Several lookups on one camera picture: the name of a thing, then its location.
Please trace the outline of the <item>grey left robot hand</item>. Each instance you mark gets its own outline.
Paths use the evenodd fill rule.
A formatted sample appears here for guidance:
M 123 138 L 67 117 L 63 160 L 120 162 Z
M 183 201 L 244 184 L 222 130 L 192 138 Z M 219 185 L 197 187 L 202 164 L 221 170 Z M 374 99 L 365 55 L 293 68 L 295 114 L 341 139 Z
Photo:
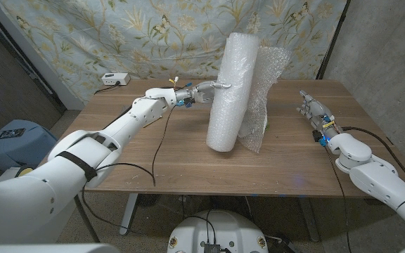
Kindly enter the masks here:
M 230 89 L 231 86 L 230 83 L 217 81 L 200 82 L 196 86 L 187 84 L 185 87 L 175 91 L 176 105 L 185 105 L 188 108 L 194 103 L 211 104 L 216 89 Z

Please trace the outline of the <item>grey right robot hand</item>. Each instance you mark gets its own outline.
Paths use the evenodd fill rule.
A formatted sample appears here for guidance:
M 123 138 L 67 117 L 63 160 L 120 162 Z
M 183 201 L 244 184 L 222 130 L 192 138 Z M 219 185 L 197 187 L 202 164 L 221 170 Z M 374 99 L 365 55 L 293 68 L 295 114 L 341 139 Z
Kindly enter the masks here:
M 300 90 L 300 95 L 303 98 L 303 104 L 297 108 L 297 111 L 309 120 L 315 130 L 327 139 L 342 133 L 341 127 L 335 123 L 335 117 L 327 106 L 303 90 Z

